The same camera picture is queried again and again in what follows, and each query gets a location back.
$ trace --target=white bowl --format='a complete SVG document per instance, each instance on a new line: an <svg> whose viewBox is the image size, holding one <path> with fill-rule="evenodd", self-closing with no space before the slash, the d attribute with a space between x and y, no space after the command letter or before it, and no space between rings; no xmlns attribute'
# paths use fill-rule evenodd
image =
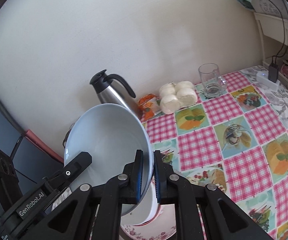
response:
<svg viewBox="0 0 288 240"><path fill-rule="evenodd" d="M155 185L151 182L148 191L138 206L127 215L121 217L121 225L137 226L150 221L158 210Z"/></svg>
<svg viewBox="0 0 288 240"><path fill-rule="evenodd" d="M82 151L92 156L92 164L71 183L71 190L84 183L92 187L105 184L121 174L125 164L134 162L137 149L144 153L141 201L153 175L153 151L143 125L123 106L101 104L92 107L77 120L66 143L64 165ZM124 204L122 215L135 206Z"/></svg>

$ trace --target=tablecloth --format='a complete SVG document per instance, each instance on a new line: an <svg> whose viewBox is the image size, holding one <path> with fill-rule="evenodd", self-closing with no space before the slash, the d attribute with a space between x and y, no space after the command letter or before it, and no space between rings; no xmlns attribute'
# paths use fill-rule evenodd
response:
<svg viewBox="0 0 288 240"><path fill-rule="evenodd" d="M201 186L216 184L273 239L288 239L288 91L255 66L224 75L226 91L143 123L154 150Z"/></svg>

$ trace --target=thermos lid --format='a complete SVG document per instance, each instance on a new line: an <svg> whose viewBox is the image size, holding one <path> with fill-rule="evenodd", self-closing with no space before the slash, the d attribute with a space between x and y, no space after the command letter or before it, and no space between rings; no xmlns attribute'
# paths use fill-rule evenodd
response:
<svg viewBox="0 0 288 240"><path fill-rule="evenodd" d="M104 81L104 78L107 77L106 69L96 73L90 81L90 85L92 85L97 94L101 93L105 88L107 88L111 83L112 80Z"/></svg>

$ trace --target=light blue bowl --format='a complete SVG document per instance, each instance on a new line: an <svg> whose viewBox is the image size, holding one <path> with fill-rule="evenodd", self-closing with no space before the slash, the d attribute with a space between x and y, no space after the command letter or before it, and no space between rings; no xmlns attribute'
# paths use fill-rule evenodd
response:
<svg viewBox="0 0 288 240"><path fill-rule="evenodd" d="M101 104L92 107L77 120L66 143L64 165L80 152L92 155L92 164L71 183L71 190L84 183L93 187L105 184L111 177L121 174L125 164L134 162L137 149L144 153L141 201L151 182L154 162L146 130L123 106ZM135 207L124 204L122 216Z"/></svg>

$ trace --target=black handle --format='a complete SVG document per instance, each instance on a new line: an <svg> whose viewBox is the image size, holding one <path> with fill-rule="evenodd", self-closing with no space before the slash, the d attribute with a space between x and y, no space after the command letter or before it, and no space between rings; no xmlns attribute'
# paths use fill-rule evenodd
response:
<svg viewBox="0 0 288 240"><path fill-rule="evenodd" d="M110 74L107 77L104 78L104 81L108 81L110 79L116 79L117 81L119 81L127 90L127 92L129 93L129 95L132 98L136 98L136 95L134 93L134 91L132 90L132 88L130 87L130 85L126 82L126 80L124 78L122 78L121 76L117 75L117 74Z"/></svg>

